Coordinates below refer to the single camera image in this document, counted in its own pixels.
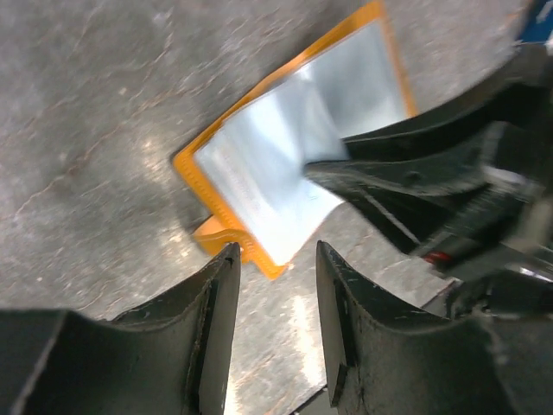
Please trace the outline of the orange leather card holder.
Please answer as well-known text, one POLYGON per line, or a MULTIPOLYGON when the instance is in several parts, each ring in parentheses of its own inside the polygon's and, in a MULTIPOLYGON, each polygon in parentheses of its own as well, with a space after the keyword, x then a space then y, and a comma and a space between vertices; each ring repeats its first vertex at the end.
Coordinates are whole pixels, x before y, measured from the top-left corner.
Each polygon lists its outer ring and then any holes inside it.
POLYGON ((348 137, 413 117, 416 106, 380 1, 371 1, 255 85, 172 164, 208 208, 194 238, 229 242, 278 278, 340 199, 307 163, 344 161, 348 137))

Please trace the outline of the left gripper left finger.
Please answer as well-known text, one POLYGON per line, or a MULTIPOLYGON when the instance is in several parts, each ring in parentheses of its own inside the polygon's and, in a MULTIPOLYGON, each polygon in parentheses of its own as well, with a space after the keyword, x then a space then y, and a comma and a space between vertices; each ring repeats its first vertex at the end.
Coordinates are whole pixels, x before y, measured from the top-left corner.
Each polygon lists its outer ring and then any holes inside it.
POLYGON ((221 414, 240 266, 231 243, 110 321, 74 310, 3 310, 2 413, 221 414))

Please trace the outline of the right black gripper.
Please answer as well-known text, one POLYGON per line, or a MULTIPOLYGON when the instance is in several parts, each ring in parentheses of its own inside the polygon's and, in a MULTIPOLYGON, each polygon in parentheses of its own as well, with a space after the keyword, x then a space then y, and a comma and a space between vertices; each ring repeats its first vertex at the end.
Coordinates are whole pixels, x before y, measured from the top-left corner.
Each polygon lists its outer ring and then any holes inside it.
POLYGON ((552 295, 552 132, 524 128, 551 89, 552 56, 523 44, 461 95, 347 137, 349 159, 308 163, 305 175, 453 279, 426 310, 540 309, 552 295))

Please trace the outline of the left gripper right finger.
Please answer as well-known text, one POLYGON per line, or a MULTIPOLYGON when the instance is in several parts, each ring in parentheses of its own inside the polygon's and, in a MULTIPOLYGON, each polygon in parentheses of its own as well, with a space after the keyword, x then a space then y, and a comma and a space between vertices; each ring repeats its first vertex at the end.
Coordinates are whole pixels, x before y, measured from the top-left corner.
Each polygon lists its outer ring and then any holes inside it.
POLYGON ((552 286, 513 271, 418 308, 316 247, 332 407, 341 414, 549 414, 552 286))

